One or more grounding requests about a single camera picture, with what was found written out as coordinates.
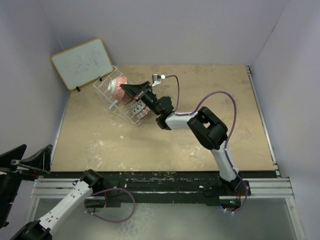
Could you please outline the brown lattice pattern bowl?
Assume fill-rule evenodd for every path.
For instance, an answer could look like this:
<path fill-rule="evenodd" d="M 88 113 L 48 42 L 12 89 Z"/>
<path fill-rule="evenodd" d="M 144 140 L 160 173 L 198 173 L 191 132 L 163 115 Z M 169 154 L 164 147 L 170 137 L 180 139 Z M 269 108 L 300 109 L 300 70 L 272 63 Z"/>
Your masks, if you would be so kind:
<path fill-rule="evenodd" d="M 129 110 L 131 110 L 131 107 L 135 106 L 135 105 L 144 105 L 144 103 L 140 100 L 138 100 L 138 101 L 131 100 L 128 104 L 126 104 L 126 106 L 128 107 Z"/>

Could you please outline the pink dotted bowl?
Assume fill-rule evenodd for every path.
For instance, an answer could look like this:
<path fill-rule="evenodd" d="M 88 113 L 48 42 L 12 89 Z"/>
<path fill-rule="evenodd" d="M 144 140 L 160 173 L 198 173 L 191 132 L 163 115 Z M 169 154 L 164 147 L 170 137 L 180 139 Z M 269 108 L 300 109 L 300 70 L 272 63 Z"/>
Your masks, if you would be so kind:
<path fill-rule="evenodd" d="M 114 99 L 120 101 L 125 95 L 125 91 L 121 88 L 121 85 L 127 83 L 128 79 L 126 76 L 118 76 L 109 82 L 108 91 Z"/>

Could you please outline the blue patterned bowl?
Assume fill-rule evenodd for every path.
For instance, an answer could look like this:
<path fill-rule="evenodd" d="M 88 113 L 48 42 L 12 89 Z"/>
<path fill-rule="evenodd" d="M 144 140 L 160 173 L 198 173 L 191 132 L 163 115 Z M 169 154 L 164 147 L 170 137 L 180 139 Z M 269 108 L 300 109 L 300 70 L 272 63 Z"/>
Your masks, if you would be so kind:
<path fill-rule="evenodd" d="M 141 112 L 146 106 L 144 104 L 138 104 L 138 105 L 132 105 L 130 111 L 133 115 L 137 115 L 139 112 Z"/>

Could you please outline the black floral bowl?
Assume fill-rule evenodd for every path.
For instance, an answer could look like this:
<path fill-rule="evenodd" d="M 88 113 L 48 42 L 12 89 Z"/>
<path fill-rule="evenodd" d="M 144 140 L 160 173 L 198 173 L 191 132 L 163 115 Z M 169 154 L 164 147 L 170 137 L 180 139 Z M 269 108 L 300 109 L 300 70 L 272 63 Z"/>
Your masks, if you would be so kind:
<path fill-rule="evenodd" d="M 132 98 L 130 96 L 125 95 L 122 99 L 121 99 L 121 103 L 123 105 L 128 104 L 130 101 L 132 100 Z"/>

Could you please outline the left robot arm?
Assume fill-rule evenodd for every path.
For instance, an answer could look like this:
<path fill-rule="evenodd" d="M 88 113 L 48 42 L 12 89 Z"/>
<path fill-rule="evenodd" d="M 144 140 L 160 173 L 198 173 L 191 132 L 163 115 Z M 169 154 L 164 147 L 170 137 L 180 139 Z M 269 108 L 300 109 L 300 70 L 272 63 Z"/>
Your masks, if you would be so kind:
<path fill-rule="evenodd" d="M 9 225 L 8 217 L 21 183 L 34 181 L 51 171 L 51 144 L 25 158 L 26 144 L 19 145 L 0 155 L 0 227 Z M 103 191 L 103 177 L 93 169 L 83 172 L 71 190 L 51 210 L 40 218 L 25 224 L 14 240 L 51 240 L 62 222 L 89 196 Z"/>

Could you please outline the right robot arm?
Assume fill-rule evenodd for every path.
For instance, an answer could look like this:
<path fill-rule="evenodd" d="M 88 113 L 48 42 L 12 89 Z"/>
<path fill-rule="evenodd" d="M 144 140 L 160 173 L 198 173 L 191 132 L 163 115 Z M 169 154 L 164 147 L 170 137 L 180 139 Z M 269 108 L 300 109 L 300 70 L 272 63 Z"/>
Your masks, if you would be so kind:
<path fill-rule="evenodd" d="M 198 142 L 210 150 L 219 169 L 222 190 L 228 196 L 240 190 L 242 178 L 228 150 L 228 143 L 237 120 L 237 106 L 234 98 L 226 91 L 218 90 L 206 95 L 192 112 L 175 112 L 169 96 L 157 98 L 152 85 L 146 81 L 142 84 L 121 84 L 120 87 L 133 100 L 141 100 L 156 116 L 157 125 L 162 130 L 189 129 Z M 202 103 L 216 94 L 227 95 L 233 104 L 233 122 L 231 130 L 208 107 Z"/>

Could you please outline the red white patterned bowl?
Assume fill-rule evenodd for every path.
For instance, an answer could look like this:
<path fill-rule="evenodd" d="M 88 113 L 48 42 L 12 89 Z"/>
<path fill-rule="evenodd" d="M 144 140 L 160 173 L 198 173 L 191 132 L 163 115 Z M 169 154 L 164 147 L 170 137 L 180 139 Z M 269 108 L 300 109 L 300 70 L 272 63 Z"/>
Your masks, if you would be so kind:
<path fill-rule="evenodd" d="M 140 120 L 140 119 L 143 119 L 148 113 L 149 113 L 149 109 L 148 108 L 143 108 L 141 111 L 139 111 L 137 114 L 136 114 L 136 117 Z"/>

